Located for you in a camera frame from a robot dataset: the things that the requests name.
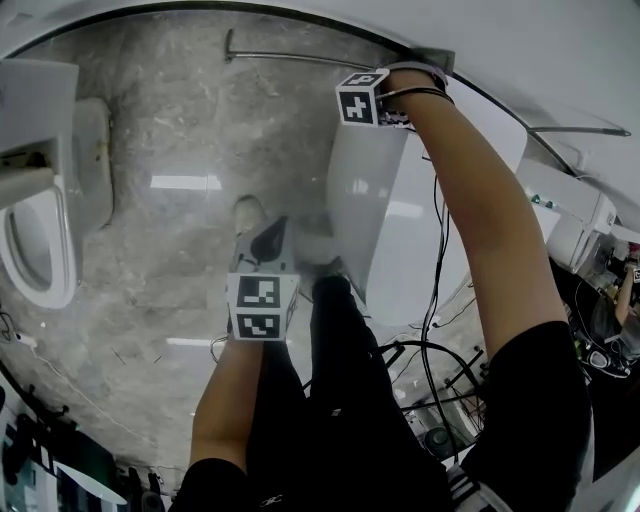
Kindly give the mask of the person's right forearm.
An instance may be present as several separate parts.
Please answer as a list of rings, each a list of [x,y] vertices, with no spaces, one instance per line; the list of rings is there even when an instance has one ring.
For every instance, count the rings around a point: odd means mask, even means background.
[[[489,356],[516,342],[538,357],[572,355],[539,222],[515,175],[426,72],[395,70],[385,87],[431,157],[466,252]]]

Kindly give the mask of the person's left shoe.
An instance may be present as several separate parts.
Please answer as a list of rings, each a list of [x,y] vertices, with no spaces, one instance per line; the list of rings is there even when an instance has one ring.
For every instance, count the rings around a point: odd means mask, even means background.
[[[233,208],[234,232],[237,239],[246,234],[260,233],[266,224],[266,213],[254,195],[239,197]]]

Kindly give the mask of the person's right shoe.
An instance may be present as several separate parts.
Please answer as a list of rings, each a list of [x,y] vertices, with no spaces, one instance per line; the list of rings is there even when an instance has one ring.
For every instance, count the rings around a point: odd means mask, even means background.
[[[293,228],[295,268],[308,284],[343,273],[331,223],[324,217],[297,219]]]

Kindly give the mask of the person's left forearm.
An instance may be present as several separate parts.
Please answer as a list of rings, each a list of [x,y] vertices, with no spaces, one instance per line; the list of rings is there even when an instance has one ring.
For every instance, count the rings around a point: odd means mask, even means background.
[[[264,344],[230,338],[197,405],[190,463],[220,459],[247,470]]]

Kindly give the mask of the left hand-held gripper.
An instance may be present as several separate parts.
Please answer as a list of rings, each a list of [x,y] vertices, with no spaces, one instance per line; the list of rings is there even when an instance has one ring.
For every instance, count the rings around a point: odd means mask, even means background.
[[[292,240],[289,216],[268,219],[239,237],[241,253],[226,285],[231,333],[236,340],[286,340],[297,307],[300,276],[285,273],[283,262],[270,269],[251,256],[288,256]]]

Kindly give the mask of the metal pole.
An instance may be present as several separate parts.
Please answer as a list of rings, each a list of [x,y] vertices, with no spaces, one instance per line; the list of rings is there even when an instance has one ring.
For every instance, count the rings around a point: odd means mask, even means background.
[[[544,126],[544,127],[528,127],[529,133],[576,133],[576,134],[596,134],[614,137],[630,137],[631,132],[624,128],[606,128],[606,127],[574,127],[574,126]]]

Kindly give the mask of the white flat-lid toilet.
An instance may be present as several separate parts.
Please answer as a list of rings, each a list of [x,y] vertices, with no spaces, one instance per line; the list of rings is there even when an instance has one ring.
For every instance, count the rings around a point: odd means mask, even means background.
[[[410,128],[337,128],[327,202],[337,251],[369,316],[388,327],[444,307],[469,271],[459,232]]]

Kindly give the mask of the white tank toilet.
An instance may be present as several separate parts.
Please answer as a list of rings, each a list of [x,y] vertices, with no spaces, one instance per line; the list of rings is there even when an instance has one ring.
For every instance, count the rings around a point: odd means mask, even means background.
[[[79,100],[76,65],[0,60],[0,260],[31,303],[62,309],[82,278],[84,239],[114,209],[110,113]]]

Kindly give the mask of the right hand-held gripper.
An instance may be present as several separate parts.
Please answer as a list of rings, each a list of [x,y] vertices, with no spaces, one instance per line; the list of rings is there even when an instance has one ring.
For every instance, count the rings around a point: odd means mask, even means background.
[[[345,126],[370,128],[408,128],[405,114],[387,110],[379,96],[380,85],[390,71],[385,68],[359,71],[336,86],[341,123]]]

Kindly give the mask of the person's shoe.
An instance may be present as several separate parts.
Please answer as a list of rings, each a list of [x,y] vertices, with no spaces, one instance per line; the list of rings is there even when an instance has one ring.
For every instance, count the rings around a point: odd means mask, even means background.
[[[233,208],[234,232],[237,239],[246,234],[260,233],[266,224],[266,213],[254,195],[239,197]]]
[[[343,273],[331,223],[324,217],[297,219],[293,228],[295,268],[308,284]]]

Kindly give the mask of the person's black trousers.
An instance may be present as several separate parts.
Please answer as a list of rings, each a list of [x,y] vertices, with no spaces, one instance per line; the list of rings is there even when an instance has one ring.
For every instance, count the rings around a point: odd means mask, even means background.
[[[445,469],[402,414],[349,282],[324,277],[312,300],[310,387],[283,343],[261,342],[247,470],[189,462],[169,512],[454,512]]]

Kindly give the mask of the person's black shirt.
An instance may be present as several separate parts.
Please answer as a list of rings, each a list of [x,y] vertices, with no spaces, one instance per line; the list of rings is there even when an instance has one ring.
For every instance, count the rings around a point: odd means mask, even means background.
[[[492,358],[483,431],[448,472],[455,512],[568,512],[591,435],[569,327],[554,321]]]

